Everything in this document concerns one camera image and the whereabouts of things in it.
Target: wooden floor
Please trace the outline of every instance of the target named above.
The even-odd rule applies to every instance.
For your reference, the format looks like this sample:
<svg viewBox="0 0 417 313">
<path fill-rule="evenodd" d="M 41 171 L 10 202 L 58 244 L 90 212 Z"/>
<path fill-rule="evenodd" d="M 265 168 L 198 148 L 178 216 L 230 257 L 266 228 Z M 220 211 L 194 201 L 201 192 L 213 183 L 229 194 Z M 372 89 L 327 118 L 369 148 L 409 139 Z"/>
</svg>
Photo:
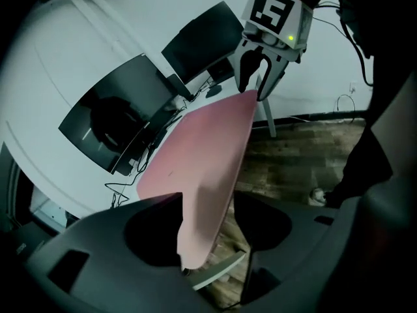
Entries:
<svg viewBox="0 0 417 313">
<path fill-rule="evenodd" d="M 254 129 L 236 189 L 307 203 L 313 188 L 331 190 L 341 180 L 347 157 L 364 125 L 363 120 L 351 124 L 329 121 L 285 125 L 277 128 L 274 139 L 267 129 Z M 237 226 L 231 203 L 216 248 L 202 269 L 237 250 L 249 252 L 250 248 Z M 248 254 L 228 275 L 204 288 L 201 294 L 220 308 L 239 302 L 247 268 Z"/>
</svg>

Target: wire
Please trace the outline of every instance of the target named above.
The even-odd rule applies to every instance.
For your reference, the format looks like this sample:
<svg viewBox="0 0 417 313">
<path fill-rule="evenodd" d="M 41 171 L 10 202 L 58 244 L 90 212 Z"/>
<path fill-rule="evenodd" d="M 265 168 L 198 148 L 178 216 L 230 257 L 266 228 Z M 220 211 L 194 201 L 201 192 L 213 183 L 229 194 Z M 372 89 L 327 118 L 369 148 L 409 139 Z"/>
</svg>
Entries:
<svg viewBox="0 0 417 313">
<path fill-rule="evenodd" d="M 310 123 L 310 121 L 308 121 L 307 119 L 298 118 L 298 117 L 295 117 L 295 116 L 288 116 L 288 118 L 298 119 L 299 121 L 303 121 L 303 122 L 306 122 L 306 123 Z"/>
<path fill-rule="evenodd" d="M 338 7 L 338 6 L 332 6 L 332 5 L 317 5 L 317 6 L 316 6 L 316 8 L 324 8 L 324 7 L 330 7 L 330 8 L 336 8 L 336 9 L 339 9 L 339 7 Z M 328 24 L 330 24 L 330 25 L 334 26 L 334 27 L 335 27 L 335 28 L 336 28 L 336 29 L 337 29 L 337 30 L 341 33 L 341 31 L 339 30 L 339 28 L 338 28 L 338 27 L 336 27 L 334 24 L 332 24 L 332 23 L 330 23 L 330 22 L 327 22 L 327 21 L 324 21 L 324 20 L 321 20 L 321 19 L 318 19 L 318 18 L 314 18 L 314 17 L 313 17 L 313 19 L 318 20 L 318 21 L 322 21 L 322 22 L 324 22 L 324 23 L 328 23 Z M 366 83 L 368 86 L 373 87 L 373 83 L 368 82 L 368 80 L 367 80 L 367 78 L 366 78 L 365 61 L 364 61 L 364 57 L 362 56 L 362 53 L 360 52 L 360 50 L 359 50 L 358 46 L 356 45 L 356 43 L 354 42 L 354 40 L 352 39 L 351 34 L 348 32 L 347 27 L 346 27 L 346 23 L 345 23 L 345 22 L 343 22 L 342 20 L 340 20 L 340 24 L 341 24 L 341 27 L 342 27 L 343 31 L 345 32 L 345 34 L 343 35 L 343 33 L 342 33 L 342 35 L 343 35 L 344 37 L 346 37 L 346 38 L 349 40 L 349 42 L 351 42 L 351 43 L 352 43 L 352 45 L 353 45 L 353 47 L 354 47 L 354 49 L 355 49 L 356 53 L 358 54 L 359 61 L 360 61 L 360 67 L 361 67 L 361 69 L 362 69 L 362 76 L 363 76 L 363 78 L 364 78 L 365 83 Z"/>
<path fill-rule="evenodd" d="M 353 123 L 353 121 L 354 121 L 354 119 L 356 118 L 356 106 L 354 105 L 354 100 L 353 100 L 353 98 L 351 97 L 351 96 L 349 96 L 349 95 L 347 95 L 347 94 L 342 94 L 342 95 L 340 95 L 339 97 L 338 97 L 338 99 L 336 100 L 336 107 L 337 107 L 337 109 L 338 109 L 338 111 L 339 111 L 339 100 L 340 100 L 340 98 L 341 97 L 349 97 L 350 98 L 350 100 L 352 101 L 352 103 L 353 103 L 353 118 L 352 118 L 352 121 L 349 123 L 349 124 L 352 124 Z"/>
<path fill-rule="evenodd" d="M 176 123 L 182 116 L 176 116 L 169 125 L 165 127 L 165 130 L 169 129 L 174 123 Z"/>
<path fill-rule="evenodd" d="M 322 21 L 322 22 L 327 23 L 327 24 L 330 24 L 331 26 L 335 27 L 335 28 L 336 28 L 336 30 L 337 30 L 337 31 L 339 31 L 343 37 L 347 38 L 347 37 L 346 37 L 346 35 L 345 35 L 344 33 L 342 33 L 342 32 L 341 32 L 341 30 L 340 30 L 338 27 L 336 27 L 333 23 L 330 23 L 330 22 L 324 21 L 324 20 L 322 20 L 322 19 L 320 19 L 320 18 L 314 18 L 314 17 L 313 17 L 313 19 L 314 19 L 314 20 L 317 20 L 317 21 Z"/>
<path fill-rule="evenodd" d="M 336 9 L 339 9 L 339 6 L 334 6 L 334 5 L 317 5 L 314 9 L 317 9 L 317 8 L 336 8 Z"/>
<path fill-rule="evenodd" d="M 326 4 L 326 3 L 330 3 L 330 4 L 332 4 L 332 5 L 336 5 L 336 6 L 338 6 L 338 7 L 339 7 L 339 4 L 338 4 L 338 3 L 335 3 L 335 2 L 333 2 L 333 1 L 323 1 L 323 2 L 319 3 L 319 4 L 318 4 L 318 6 L 323 6 L 323 5 L 324 5 L 324 4 Z"/>
<path fill-rule="evenodd" d="M 200 93 L 203 93 L 203 92 L 205 92 L 207 89 L 209 89 L 209 88 L 210 88 L 210 83 L 209 83 L 210 78 L 211 78 L 211 76 L 209 76 L 209 77 L 207 78 L 207 80 L 203 82 L 203 84 L 200 86 L 200 88 L 198 89 L 197 93 L 195 94 L 194 98 L 193 98 L 191 101 L 189 101 L 189 103 L 194 102 L 194 101 L 196 100 L 196 98 L 200 95 Z M 204 87 L 204 85 L 205 85 L 206 83 L 208 83 L 208 87 L 207 87 L 206 89 L 203 89 L 203 87 Z"/>
<path fill-rule="evenodd" d="M 187 109 L 187 103 L 185 103 L 185 99 L 183 99 L 182 101 L 183 101 L 184 105 L 183 105 L 181 108 L 179 108 L 179 111 L 180 111 L 180 112 L 181 112 L 182 110 Z"/>
<path fill-rule="evenodd" d="M 360 67 L 362 68 L 362 76 L 364 77 L 364 81 L 365 81 L 365 83 L 366 83 L 368 86 L 373 87 L 373 83 L 369 83 L 369 82 L 366 80 L 366 72 L 365 72 L 365 62 L 364 62 L 364 57 L 362 56 L 361 52 L 359 51 L 358 46 L 357 46 L 357 45 L 355 44 L 355 42 L 353 41 L 353 39 L 352 39 L 352 37 L 351 37 L 351 34 L 349 34 L 349 32 L 348 32 L 348 30 L 347 30 L 347 27 L 346 27 L 346 24 L 345 24 L 342 20 L 340 20 L 340 24 L 341 24 L 341 27 L 342 27 L 343 31 L 344 31 L 344 32 L 345 32 L 345 34 L 346 34 L 346 38 L 347 38 L 347 39 L 349 39 L 349 42 L 351 42 L 351 43 L 352 43 L 352 45 L 353 45 L 353 47 L 354 47 L 354 49 L 355 49 L 356 53 L 358 54 L 358 57 L 359 57 L 359 60 L 360 60 Z"/>
<path fill-rule="evenodd" d="M 222 311 L 222 312 L 225 312 L 226 310 L 230 310 L 231 308 L 233 308 L 233 307 L 235 307 L 235 306 L 237 306 L 237 305 L 239 305 L 240 304 L 240 301 L 238 301 L 237 303 L 234 303 L 233 305 L 230 305 L 230 306 L 228 306 L 228 307 L 226 307 L 226 308 L 221 308 L 220 310 Z"/>
<path fill-rule="evenodd" d="M 148 154 L 147 154 L 146 162 L 142 165 L 142 167 L 141 167 L 140 170 L 139 169 L 137 170 L 137 173 L 136 173 L 136 175 L 135 175 L 135 177 L 134 177 L 134 179 L 133 179 L 133 181 L 131 183 L 105 183 L 104 184 L 104 186 L 106 188 L 108 188 L 111 191 L 113 191 L 113 197 L 112 197 L 112 200 L 111 200 L 110 209 L 114 209 L 115 207 L 119 207 L 123 203 L 125 203 L 126 201 L 128 201 L 130 199 L 129 197 L 127 197 L 126 195 L 124 195 L 122 192 L 123 192 L 123 190 L 124 190 L 124 188 L 126 186 L 132 186 L 135 183 L 135 181 L 136 181 L 137 177 L 139 176 L 139 174 L 143 173 L 146 170 L 146 168 L 148 166 L 148 163 L 149 163 L 149 160 L 150 160 L 150 158 L 151 158 L 151 156 L 153 154 L 153 151 L 154 151 L 150 147 L 147 147 L 147 149 L 148 149 Z M 115 190 L 115 189 L 113 189 L 113 188 L 110 187 L 110 186 L 115 186 L 115 185 L 122 186 L 123 187 L 122 192 L 119 192 L 119 191 L 117 191 L 117 190 Z"/>
</svg>

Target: black computer monitor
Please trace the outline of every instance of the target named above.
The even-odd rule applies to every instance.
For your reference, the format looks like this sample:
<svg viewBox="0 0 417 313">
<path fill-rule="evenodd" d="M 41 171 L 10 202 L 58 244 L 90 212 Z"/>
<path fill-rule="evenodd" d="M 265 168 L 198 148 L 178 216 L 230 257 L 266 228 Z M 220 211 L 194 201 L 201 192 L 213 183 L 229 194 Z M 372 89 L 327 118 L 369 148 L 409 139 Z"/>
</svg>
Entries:
<svg viewBox="0 0 417 313">
<path fill-rule="evenodd" d="M 242 39 L 243 26 L 222 1 L 192 20 L 164 48 L 162 54 L 183 83 L 208 70 L 214 83 L 233 74 L 227 60 Z"/>
<path fill-rule="evenodd" d="M 59 130 L 97 165 L 128 175 L 130 159 L 141 156 L 175 113 L 169 103 L 176 95 L 149 58 L 139 55 L 88 90 Z M 149 125 L 152 131 L 145 132 Z"/>
</svg>

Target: white chair leg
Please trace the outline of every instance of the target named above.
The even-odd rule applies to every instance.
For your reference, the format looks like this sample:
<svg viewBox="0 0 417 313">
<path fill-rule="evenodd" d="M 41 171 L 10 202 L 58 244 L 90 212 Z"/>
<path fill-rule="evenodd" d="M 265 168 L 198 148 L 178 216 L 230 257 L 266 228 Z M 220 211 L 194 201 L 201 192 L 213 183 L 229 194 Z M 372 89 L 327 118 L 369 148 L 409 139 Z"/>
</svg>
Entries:
<svg viewBox="0 0 417 313">
<path fill-rule="evenodd" d="M 208 269 L 188 276 L 187 279 L 190 281 L 194 290 L 204 288 L 229 272 L 229 270 L 244 259 L 245 255 L 245 252 L 237 252 L 216 265 L 212 265 Z"/>
<path fill-rule="evenodd" d="M 274 118 L 272 117 L 271 107 L 269 106 L 269 101 L 267 98 L 264 99 L 264 101 L 262 101 L 262 105 L 265 111 L 266 120 L 268 121 L 269 133 L 271 137 L 275 138 L 276 137 L 275 123 L 274 123 Z"/>
</svg>

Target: monitor screen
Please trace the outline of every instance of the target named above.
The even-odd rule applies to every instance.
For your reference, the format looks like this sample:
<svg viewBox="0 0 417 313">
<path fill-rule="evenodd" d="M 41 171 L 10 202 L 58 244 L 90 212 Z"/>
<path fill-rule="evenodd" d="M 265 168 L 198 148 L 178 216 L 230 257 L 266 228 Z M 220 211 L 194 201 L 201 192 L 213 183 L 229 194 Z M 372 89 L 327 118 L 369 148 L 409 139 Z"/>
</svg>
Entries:
<svg viewBox="0 0 417 313">
<path fill-rule="evenodd" d="M 112 172 L 132 138 L 175 95 L 155 65 L 139 55 L 88 90 L 59 130 L 84 155 Z"/>
<path fill-rule="evenodd" d="M 243 26 L 222 1 L 192 20 L 162 54 L 183 83 L 231 55 L 242 39 Z"/>
</svg>

